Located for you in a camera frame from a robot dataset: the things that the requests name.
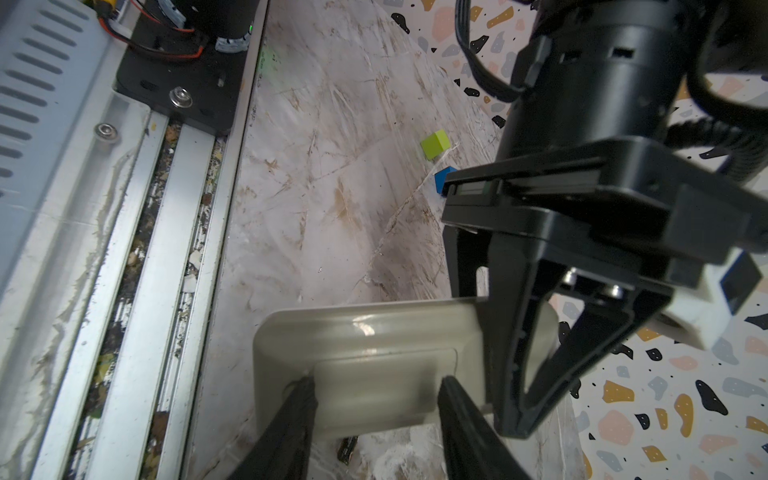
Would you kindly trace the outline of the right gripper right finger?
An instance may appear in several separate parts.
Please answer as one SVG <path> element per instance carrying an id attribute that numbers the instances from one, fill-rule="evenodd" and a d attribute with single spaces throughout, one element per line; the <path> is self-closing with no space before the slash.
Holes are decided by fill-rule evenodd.
<path id="1" fill-rule="evenodd" d="M 442 379 L 437 405 L 449 479 L 529 479 L 455 377 Z"/>

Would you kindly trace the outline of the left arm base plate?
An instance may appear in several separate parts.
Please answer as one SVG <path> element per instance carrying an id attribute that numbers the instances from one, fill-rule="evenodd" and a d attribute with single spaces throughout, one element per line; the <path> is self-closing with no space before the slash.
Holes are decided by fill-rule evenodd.
<path id="1" fill-rule="evenodd" d="M 234 122 L 260 1 L 130 1 L 116 91 L 211 134 Z"/>

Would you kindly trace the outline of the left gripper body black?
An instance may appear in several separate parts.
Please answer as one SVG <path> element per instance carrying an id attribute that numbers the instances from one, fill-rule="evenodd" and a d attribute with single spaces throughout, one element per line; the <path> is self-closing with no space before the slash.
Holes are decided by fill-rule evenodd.
<path id="1" fill-rule="evenodd" d="M 642 137 L 623 137 L 448 175 L 442 220 L 546 238 L 668 285 L 695 287 L 732 249 L 767 251 L 767 201 Z"/>

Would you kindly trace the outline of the white remote control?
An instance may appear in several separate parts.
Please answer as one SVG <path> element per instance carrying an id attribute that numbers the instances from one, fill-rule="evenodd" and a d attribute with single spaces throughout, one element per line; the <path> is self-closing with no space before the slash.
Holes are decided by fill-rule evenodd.
<path id="1" fill-rule="evenodd" d="M 487 317 L 485 297 L 272 313 L 253 339 L 257 434 L 305 377 L 315 385 L 315 440 L 433 424 L 446 376 L 460 382 L 481 413 L 491 413 Z"/>

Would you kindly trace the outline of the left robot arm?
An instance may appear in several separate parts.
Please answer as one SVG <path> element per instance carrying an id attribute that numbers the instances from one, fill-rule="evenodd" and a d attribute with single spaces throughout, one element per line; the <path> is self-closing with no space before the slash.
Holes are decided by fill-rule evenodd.
<path id="1" fill-rule="evenodd" d="M 645 324 L 710 348 L 760 282 L 767 111 L 710 73 L 767 70 L 763 1 L 537 1 L 509 80 L 457 42 L 511 110 L 495 160 L 449 174 L 451 291 L 476 294 L 495 430 L 525 438 Z"/>

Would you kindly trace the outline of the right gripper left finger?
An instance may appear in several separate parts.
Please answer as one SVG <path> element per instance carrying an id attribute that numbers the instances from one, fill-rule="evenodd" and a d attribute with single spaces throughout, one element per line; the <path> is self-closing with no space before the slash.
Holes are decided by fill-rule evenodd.
<path id="1" fill-rule="evenodd" d="M 314 378 L 294 382 L 266 430 L 229 479 L 306 479 L 317 407 Z"/>

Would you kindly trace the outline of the AAA battery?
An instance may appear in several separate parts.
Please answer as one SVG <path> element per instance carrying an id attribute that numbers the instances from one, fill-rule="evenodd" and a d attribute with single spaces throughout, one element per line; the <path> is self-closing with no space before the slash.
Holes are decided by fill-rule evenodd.
<path id="1" fill-rule="evenodd" d="M 357 442 L 357 436 L 343 438 L 337 450 L 337 460 L 344 465 L 348 465 L 356 448 Z"/>

